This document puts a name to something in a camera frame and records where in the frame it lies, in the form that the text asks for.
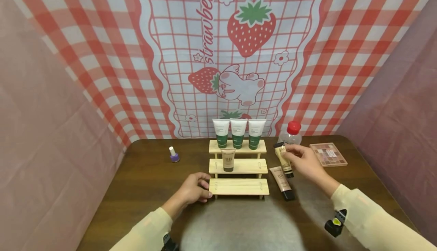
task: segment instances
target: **sleeve cuff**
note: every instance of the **sleeve cuff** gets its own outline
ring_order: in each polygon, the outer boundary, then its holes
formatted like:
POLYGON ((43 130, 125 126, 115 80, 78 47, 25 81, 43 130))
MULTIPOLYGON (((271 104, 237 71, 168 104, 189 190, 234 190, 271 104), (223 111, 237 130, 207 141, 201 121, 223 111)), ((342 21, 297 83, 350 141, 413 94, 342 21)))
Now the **sleeve cuff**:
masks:
POLYGON ((344 198, 351 190, 345 185, 340 185, 331 196, 331 201, 334 203, 334 210, 342 210, 345 208, 343 205, 344 198))
POLYGON ((170 232, 172 224, 172 218, 160 207, 142 219, 134 226, 134 229, 141 233, 141 231, 146 230, 146 228, 153 227, 157 235, 164 237, 165 234, 170 232))

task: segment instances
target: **eyeshadow palette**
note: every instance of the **eyeshadow palette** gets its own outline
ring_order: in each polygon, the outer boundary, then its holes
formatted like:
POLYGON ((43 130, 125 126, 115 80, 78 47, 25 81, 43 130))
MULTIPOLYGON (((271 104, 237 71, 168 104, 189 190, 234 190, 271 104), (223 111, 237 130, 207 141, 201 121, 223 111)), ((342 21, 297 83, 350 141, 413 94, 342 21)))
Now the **eyeshadow palette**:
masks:
POLYGON ((346 159, 341 155, 334 143, 311 144, 310 148, 313 149, 323 167, 347 165, 346 159))

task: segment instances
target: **beige sleeve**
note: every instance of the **beige sleeve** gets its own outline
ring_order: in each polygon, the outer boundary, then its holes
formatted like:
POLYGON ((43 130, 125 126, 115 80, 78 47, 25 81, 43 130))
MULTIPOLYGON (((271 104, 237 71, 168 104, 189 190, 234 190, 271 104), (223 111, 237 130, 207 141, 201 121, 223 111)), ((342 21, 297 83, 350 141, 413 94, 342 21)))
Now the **beige sleeve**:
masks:
POLYGON ((335 210, 347 210, 345 226, 371 251, 437 251, 424 237, 394 219, 360 190, 340 185, 331 200, 335 210))
POLYGON ((161 251, 173 221, 162 208, 150 212, 110 251, 161 251))

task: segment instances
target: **wooden table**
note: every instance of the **wooden table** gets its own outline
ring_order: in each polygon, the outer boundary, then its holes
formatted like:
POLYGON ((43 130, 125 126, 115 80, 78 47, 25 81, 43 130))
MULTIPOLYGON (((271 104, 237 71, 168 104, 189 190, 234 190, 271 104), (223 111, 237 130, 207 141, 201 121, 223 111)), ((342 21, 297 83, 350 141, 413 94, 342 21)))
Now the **wooden table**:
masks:
MULTIPOLYGON (((268 167, 279 166, 273 144, 265 138, 268 167)), ((388 213, 415 229, 357 149, 342 136, 305 136, 302 145, 334 142, 347 159, 345 167, 327 172, 349 188, 359 188, 388 213)), ((196 171, 208 172, 209 139, 140 140, 132 144, 101 202, 79 251, 107 251, 146 214, 161 206, 196 171), (181 161, 170 161, 173 146, 181 161)), ((334 216, 331 201, 295 173, 295 201, 285 202, 271 173, 270 196, 222 196, 196 203, 173 223, 171 235, 182 251, 230 250, 365 250, 343 230, 334 238, 323 226, 334 216)))

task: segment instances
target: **bb cream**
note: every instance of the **bb cream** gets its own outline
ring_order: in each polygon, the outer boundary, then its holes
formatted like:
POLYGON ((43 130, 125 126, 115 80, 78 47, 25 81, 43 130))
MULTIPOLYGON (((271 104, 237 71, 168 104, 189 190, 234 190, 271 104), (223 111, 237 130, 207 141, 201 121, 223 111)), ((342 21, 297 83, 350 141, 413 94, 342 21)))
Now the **bb cream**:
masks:
POLYGON ((291 190, 290 184, 288 184, 287 179, 285 178, 285 174, 282 172, 282 168, 274 167, 269 168, 269 170, 273 174, 276 183, 278 183, 278 187, 281 190, 285 201, 294 200, 294 193, 291 190))
POLYGON ((243 146, 243 138, 245 133, 245 127, 247 125, 247 119, 234 119, 231 118, 231 131, 232 131, 232 143, 234 148, 241 149, 243 146))
POLYGON ((223 157, 223 170, 228 172, 233 171, 235 149, 222 149, 222 157, 223 157))
POLYGON ((215 136, 219 148, 225 148, 228 143, 229 119, 213 119, 215 136))
POLYGON ((274 146, 274 151, 276 153, 276 156, 278 156, 279 161, 281 161, 282 170, 285 173, 285 177, 287 178, 293 178, 293 170, 290 165, 290 161, 282 157, 282 152, 285 151, 284 142, 276 143, 274 146))
POLYGON ((261 134, 263 133, 266 119, 249 119, 248 120, 248 148, 256 150, 258 148, 261 134))

